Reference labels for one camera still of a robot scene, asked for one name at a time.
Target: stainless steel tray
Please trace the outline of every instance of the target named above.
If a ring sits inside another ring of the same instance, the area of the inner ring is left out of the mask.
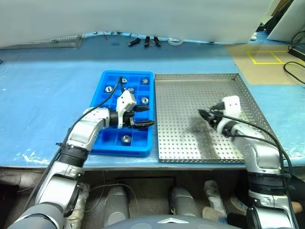
[[[37,49],[37,48],[76,48],[81,45],[82,35],[66,36],[61,38],[54,38],[50,40],[42,40],[36,42],[29,42],[24,44],[16,44],[7,47],[1,47],[0,50],[5,49]]]
[[[273,133],[238,73],[156,74],[155,92],[160,162],[243,162],[233,144],[198,114],[225,96],[239,96],[241,118]]]

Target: blue plastic tray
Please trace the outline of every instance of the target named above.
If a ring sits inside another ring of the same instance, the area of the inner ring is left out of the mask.
[[[154,105],[154,75],[151,72],[129,72],[129,71],[104,71],[94,93],[90,107],[96,106],[102,102],[109,93],[105,92],[107,86],[114,87],[118,77],[127,79],[124,87],[134,89],[134,97],[137,104],[141,104],[141,98],[148,98],[149,111],[135,112],[134,119],[136,122],[143,120],[153,120]],[[142,79],[148,79],[148,84],[143,85]],[[121,87],[118,86],[112,98],[110,98],[102,107],[108,107],[115,110],[116,99],[121,94]],[[129,135],[132,140],[126,144],[122,142],[122,136]],[[152,127],[144,129],[133,129],[123,127],[117,129],[109,127],[99,132],[95,145],[91,151],[92,154],[103,155],[121,155],[121,156],[148,156],[152,148]]]

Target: black cable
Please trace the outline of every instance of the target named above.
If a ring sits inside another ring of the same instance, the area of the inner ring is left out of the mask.
[[[302,31],[298,32],[296,35],[294,35],[294,37],[291,39],[290,44],[288,45],[288,50],[291,50],[295,45],[297,45],[303,39],[303,37],[302,37],[302,38],[294,41],[294,39],[297,37],[297,35],[299,35],[301,33],[305,33],[305,30],[302,30]]]
[[[257,129],[259,129],[259,130],[265,132],[266,134],[268,134],[268,135],[272,138],[272,140],[275,142],[276,147],[278,148],[278,150],[279,150],[279,152],[280,152],[280,163],[281,163],[281,168],[284,168],[283,155],[281,154],[281,152],[283,152],[284,149],[282,148],[281,144],[280,144],[279,141],[276,139],[276,137],[273,136],[273,134],[271,134],[269,131],[265,130],[264,128],[262,128],[262,127],[260,127],[260,126],[258,126],[258,125],[256,125],[256,124],[250,123],[250,122],[248,122],[248,121],[245,121],[245,120],[242,120],[242,119],[239,119],[239,118],[233,118],[233,117],[226,116],[226,115],[223,115],[223,114],[220,114],[220,113],[216,113],[216,112],[214,112],[213,110],[211,110],[211,113],[212,113],[213,115],[215,115],[215,116],[218,116],[218,117],[227,118],[227,119],[231,119],[231,120],[234,120],[234,121],[237,121],[237,122],[240,122],[240,123],[245,123],[245,124],[247,124],[247,125],[251,125],[251,126],[253,126],[253,127],[255,127],[255,128],[257,128]],[[288,166],[288,168],[289,168],[289,173],[292,174],[292,168],[290,168],[289,166]]]
[[[269,143],[269,144],[277,147],[275,143],[270,142],[270,141],[268,141],[266,139],[263,139],[263,138],[259,138],[259,137],[253,137],[253,136],[248,136],[248,135],[227,135],[227,137],[246,137],[246,138],[251,138],[251,139],[259,140],[259,141],[262,141],[262,142],[266,142],[266,143]],[[290,160],[288,154],[285,151],[283,151],[282,153],[284,154],[285,159],[287,160],[288,167],[292,167],[292,163],[291,163],[291,160]]]
[[[81,115],[81,116],[73,123],[73,125],[68,129],[68,132],[67,132],[67,134],[66,134],[66,136],[65,136],[65,138],[64,138],[64,140],[63,140],[63,142],[62,142],[62,144],[61,144],[61,146],[60,146],[60,148],[57,150],[57,152],[55,153],[55,155],[54,155],[54,157],[52,158],[51,162],[49,163],[49,165],[47,166],[47,168],[44,170],[42,176],[40,177],[39,181],[36,183],[34,189],[32,190],[32,192],[31,192],[31,194],[30,194],[30,196],[29,196],[27,202],[25,203],[25,206],[24,206],[24,208],[23,208],[23,212],[25,212],[26,209],[28,209],[29,204],[30,204],[31,200],[33,199],[33,197],[34,197],[34,195],[35,195],[37,189],[42,185],[42,183],[43,183],[43,181],[44,181],[46,175],[47,175],[48,172],[50,171],[50,169],[51,169],[52,165],[54,164],[55,160],[57,160],[57,159],[59,158],[60,152],[61,152],[63,146],[66,145],[67,140],[68,140],[68,137],[70,136],[72,129],[73,129],[73,128],[75,127],[75,125],[76,125],[82,118],[84,118],[88,113],[90,113],[91,111],[95,110],[96,108],[102,106],[105,102],[107,102],[107,101],[111,98],[111,96],[113,95],[113,93],[115,92],[115,90],[116,90],[116,88],[118,87],[119,83],[122,84],[122,78],[121,78],[121,77],[118,78],[118,80],[117,80],[117,82],[116,82],[116,84],[115,84],[115,86],[114,86],[112,92],[109,94],[109,96],[108,96],[106,99],[104,99],[101,103],[97,104],[95,107],[89,109],[89,110],[88,110],[87,112],[85,112],[83,115]]]
[[[299,78],[297,78],[295,75],[293,75],[290,71],[288,71],[286,69],[286,65],[290,64],[290,63],[296,63],[298,65],[300,65],[301,67],[305,68],[305,65],[302,65],[298,62],[294,62],[294,61],[288,61],[287,63],[284,64],[283,69],[285,72],[287,72],[289,75],[291,75],[292,77],[294,77],[298,82],[301,82],[302,84],[305,84],[305,81],[300,80]]]
[[[288,154],[284,151],[284,149],[282,148],[281,144],[276,139],[276,137],[273,136],[273,134],[271,134],[269,131],[265,130],[264,128],[262,128],[262,127],[260,127],[260,126],[258,126],[256,124],[250,123],[248,121],[245,121],[245,120],[242,120],[242,119],[239,119],[239,118],[233,118],[233,117],[226,116],[226,115],[223,115],[223,114],[220,114],[220,113],[216,113],[213,110],[211,110],[211,113],[213,115],[217,116],[217,117],[227,118],[227,119],[231,119],[231,120],[234,120],[234,121],[237,121],[237,122],[240,122],[240,123],[245,123],[247,125],[253,126],[253,127],[255,127],[255,128],[265,132],[266,134],[268,134],[272,138],[272,140],[274,141],[274,143],[275,143],[275,145],[276,145],[276,147],[277,147],[277,149],[279,151],[280,165],[281,165],[281,174],[285,173],[285,168],[284,168],[284,163],[283,163],[283,155],[284,155],[286,160],[287,160],[287,163],[288,163],[289,174],[290,174],[290,176],[292,176],[293,172],[292,172],[292,164],[291,164],[290,158],[289,158]],[[293,210],[293,207],[292,207],[292,204],[291,204],[289,190],[287,188],[287,182],[286,182],[285,179],[283,179],[283,183],[284,183],[284,187],[286,188],[286,196],[288,198],[289,209],[291,211],[291,216],[293,218],[293,222],[294,222],[295,228],[299,229],[299,225],[297,223],[297,220],[296,220],[296,217],[295,217],[295,213],[294,213],[294,210]]]
[[[125,89],[124,89],[124,85],[123,85],[123,83],[122,83],[122,81],[121,81],[121,93],[123,93],[125,91]]]
[[[266,139],[263,139],[263,138],[259,138],[259,137],[253,137],[253,136],[248,136],[248,135],[227,135],[227,137],[246,137],[246,138],[251,138],[251,139],[255,139],[255,140],[259,140],[259,141],[262,141],[262,142],[266,142],[266,143],[269,143],[273,146],[276,147],[276,144],[273,143],[273,142],[270,142]]]

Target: yellow tape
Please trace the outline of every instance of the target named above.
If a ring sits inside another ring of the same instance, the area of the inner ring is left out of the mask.
[[[257,62],[254,57],[251,55],[251,53],[258,53],[258,52],[265,52],[265,53],[270,53],[271,55],[273,55],[278,62]],[[273,51],[247,51],[248,56],[250,57],[250,59],[253,61],[254,64],[285,64],[285,62],[281,61],[280,58],[278,58],[278,56],[275,55],[276,52],[287,52],[284,50],[273,50]],[[300,63],[304,64],[305,62],[303,62],[301,59],[297,58],[299,60]]]

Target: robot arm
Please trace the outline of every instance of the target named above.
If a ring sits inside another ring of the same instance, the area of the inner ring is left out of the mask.
[[[95,143],[99,131],[110,126],[122,128],[144,128],[154,121],[135,122],[134,111],[146,111],[147,106],[136,106],[136,100],[128,90],[117,99],[116,111],[96,108],[76,123],[66,141],[61,146],[60,156],[53,163],[43,181],[35,205],[27,209],[10,227],[62,229],[64,217],[69,216],[76,204],[79,180],[84,174],[83,164]]]
[[[247,211],[248,228],[295,228],[293,212],[285,195],[278,149],[262,141],[265,140],[264,135],[250,126],[215,115],[238,118],[241,113],[239,97],[225,97],[210,111],[199,110],[199,113],[218,133],[229,137],[244,156],[249,197],[253,201],[253,206]]]

